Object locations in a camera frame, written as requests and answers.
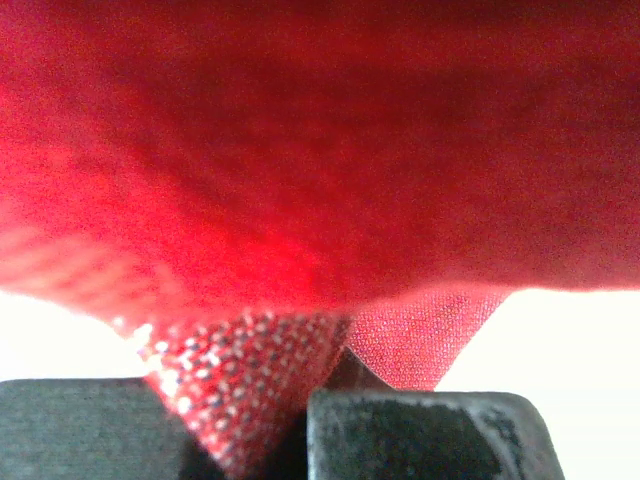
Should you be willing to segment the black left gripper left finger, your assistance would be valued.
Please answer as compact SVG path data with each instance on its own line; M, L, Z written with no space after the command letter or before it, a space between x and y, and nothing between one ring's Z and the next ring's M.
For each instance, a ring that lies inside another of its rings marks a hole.
M221 479L222 471L140 379L1 385L3 480Z

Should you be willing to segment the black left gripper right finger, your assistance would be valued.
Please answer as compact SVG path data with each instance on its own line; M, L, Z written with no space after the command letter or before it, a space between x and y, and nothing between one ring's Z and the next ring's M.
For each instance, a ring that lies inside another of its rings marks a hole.
M306 439L315 480L565 477L524 397L394 390L349 349L310 397Z

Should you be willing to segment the red printed pillowcase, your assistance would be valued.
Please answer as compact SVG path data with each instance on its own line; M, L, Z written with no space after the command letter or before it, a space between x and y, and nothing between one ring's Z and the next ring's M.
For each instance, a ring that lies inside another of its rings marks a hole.
M638 285L635 1L1 5L1 287L133 340L226 479L370 305Z

